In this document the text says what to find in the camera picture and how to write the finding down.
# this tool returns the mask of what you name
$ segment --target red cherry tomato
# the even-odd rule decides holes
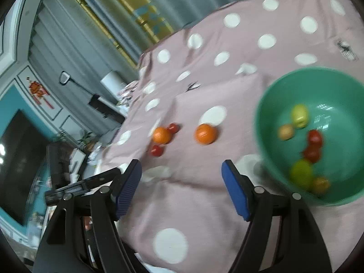
[[[158,145],[154,145],[152,147],[152,150],[150,150],[150,153],[152,156],[154,157],[160,157],[163,154],[163,148],[158,146]]]
[[[311,163],[316,163],[321,158],[321,148],[317,145],[308,145],[302,154]]]
[[[320,148],[322,147],[322,144],[324,143],[322,134],[320,133],[320,131],[318,131],[316,129],[310,130],[308,132],[307,141],[310,145],[317,145]]]
[[[168,125],[168,129],[171,133],[176,134],[179,131],[179,125],[175,123],[171,123]]]

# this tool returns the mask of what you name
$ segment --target small potato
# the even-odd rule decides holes
[[[284,124],[278,129],[278,137],[281,140],[288,140],[294,136],[294,128],[291,124]]]

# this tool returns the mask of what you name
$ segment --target black tv screen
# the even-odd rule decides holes
[[[18,110],[0,139],[0,207],[22,226],[48,139]]]

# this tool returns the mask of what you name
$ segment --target white polka dot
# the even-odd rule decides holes
[[[258,46],[260,49],[269,49],[275,45],[277,39],[272,34],[265,34],[258,40]]]
[[[230,57],[230,53],[227,51],[220,52],[214,60],[214,65],[218,66],[227,61]]]
[[[274,11],[278,8],[278,6],[278,0],[264,0],[263,2],[263,8],[267,11]]]
[[[203,39],[200,34],[192,34],[188,39],[187,45],[189,48],[198,49],[202,46]]]
[[[168,228],[156,234],[153,240],[153,249],[155,254],[163,261],[177,264],[186,258],[188,243],[181,231]]]
[[[283,189],[280,189],[265,171],[261,156],[257,154],[245,155],[235,163],[235,167],[241,175],[246,175],[254,186],[264,186],[271,194],[284,194]]]
[[[145,71],[147,70],[147,67],[144,66],[139,70],[139,76],[143,77],[145,75]]]
[[[240,16],[237,13],[230,13],[224,18],[224,24],[228,28],[235,28],[240,23]]]
[[[153,99],[147,105],[145,106],[145,111],[148,112],[150,109],[155,108],[158,106],[160,100],[159,99]]]
[[[227,110],[224,106],[214,106],[202,115],[198,124],[208,123],[212,126],[218,126],[224,121],[226,115]]]
[[[167,179],[172,176],[172,171],[168,166],[157,166],[154,168],[147,169],[143,172],[141,181],[150,182],[154,178]]]
[[[125,131],[121,136],[120,136],[120,139],[118,141],[118,145],[122,145],[124,144],[128,139],[130,139],[130,136],[131,136],[131,131],[128,130],[128,131]]]
[[[95,175],[101,173],[101,165],[102,165],[102,159],[100,159],[99,162],[97,162],[97,166],[96,166],[96,170],[95,170]]]
[[[330,0],[331,8],[339,15],[345,15],[345,9],[338,0]]]
[[[119,233],[119,236],[121,237],[121,238],[126,238],[126,233],[125,233],[125,236],[123,237],[120,233]],[[146,267],[147,268],[147,270],[148,270],[148,272],[151,272],[151,273],[177,273],[177,272],[175,272],[175,271],[172,271],[172,270],[170,270],[170,269],[166,269],[166,268],[160,268],[160,267],[155,267],[155,266],[152,266],[152,265],[149,265],[149,264],[147,264],[147,263],[144,263],[143,261],[142,261],[142,264],[143,264],[143,266],[144,267]]]
[[[128,166],[129,166],[128,163],[123,163],[118,168],[121,170],[121,173],[123,174],[126,171],[126,169],[128,168]]]
[[[181,80],[183,80],[184,78],[186,78],[187,76],[189,76],[191,74],[190,71],[185,71],[182,74],[180,74],[176,80],[176,82],[179,82]]]
[[[167,49],[163,49],[158,53],[157,59],[160,63],[166,63],[171,58],[171,54]]]
[[[153,127],[150,129],[148,133],[148,137],[151,137],[155,131],[155,129],[159,126],[159,123],[161,122],[161,118],[158,118],[157,121],[154,123]]]
[[[155,82],[150,82],[145,88],[143,89],[143,92],[145,94],[151,94],[155,90]]]
[[[294,58],[299,65],[311,65],[317,61],[317,57],[310,53],[301,53]]]
[[[301,20],[301,29],[306,34],[313,34],[317,31],[318,26],[317,21],[311,16],[306,16]]]
[[[254,74],[258,68],[255,65],[252,65],[250,63],[243,63],[239,70],[235,73],[235,75],[244,73],[246,75]]]

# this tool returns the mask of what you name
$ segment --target green bowl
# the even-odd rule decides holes
[[[308,126],[281,141],[278,128],[292,122],[296,104],[307,106]],[[311,129],[320,130],[324,139],[321,159],[313,164],[314,174],[331,182],[319,198],[289,180],[290,168],[302,158]],[[364,194],[364,86],[351,76],[329,68],[305,68],[279,78],[260,100],[255,135],[270,175],[307,202],[342,205]]]

